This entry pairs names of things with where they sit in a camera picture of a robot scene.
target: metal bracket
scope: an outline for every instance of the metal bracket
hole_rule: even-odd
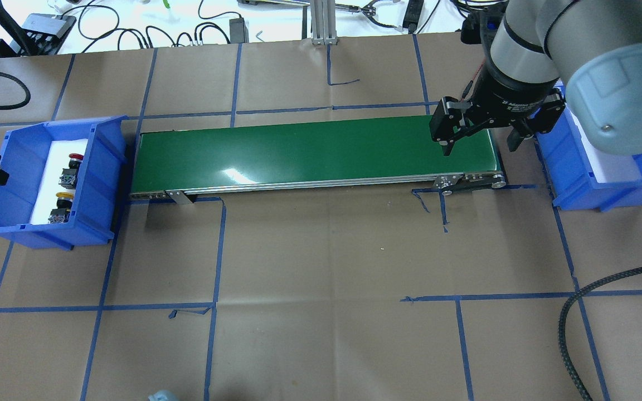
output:
[[[167,190],[165,192],[178,205],[191,205],[193,203],[192,199],[181,190]]]
[[[316,45],[336,44],[336,2],[335,0],[311,0],[311,24]]]
[[[502,188],[507,185],[502,171],[491,173],[453,173],[438,175],[433,188],[448,196],[456,192],[467,192],[484,188]]]

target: conveyor belt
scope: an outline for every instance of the conveyor belt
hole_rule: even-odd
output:
[[[491,178],[502,173],[487,130],[462,140],[444,157],[430,140],[429,121],[430,116],[412,116],[143,134],[132,198],[439,176],[454,183],[463,175]]]

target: power adapter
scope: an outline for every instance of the power adapter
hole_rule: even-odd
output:
[[[408,30],[408,33],[415,33],[417,30],[423,3],[425,0],[410,0],[408,2],[408,8],[405,8],[405,16],[403,17],[403,28]]]
[[[249,43],[249,31],[244,18],[230,20],[230,43]]]

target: blue plastic bin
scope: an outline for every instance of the blue plastic bin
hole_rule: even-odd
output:
[[[0,186],[0,236],[29,248],[65,250],[112,239],[118,175],[125,163],[120,122],[127,119],[49,121],[7,132],[0,154],[10,176]],[[78,139],[87,139],[86,157],[68,223],[29,224],[51,142]]]
[[[642,205],[642,155],[634,156],[639,180],[599,183],[569,113],[568,109],[563,112],[550,133],[537,135],[556,194],[553,204],[563,210],[599,208],[604,212]]]

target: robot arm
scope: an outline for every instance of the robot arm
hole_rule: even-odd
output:
[[[467,101],[444,97],[430,122],[449,155],[477,131],[512,126],[510,150],[553,128],[566,100],[591,144],[642,153],[642,0],[510,0],[472,13],[461,40],[484,48]]]

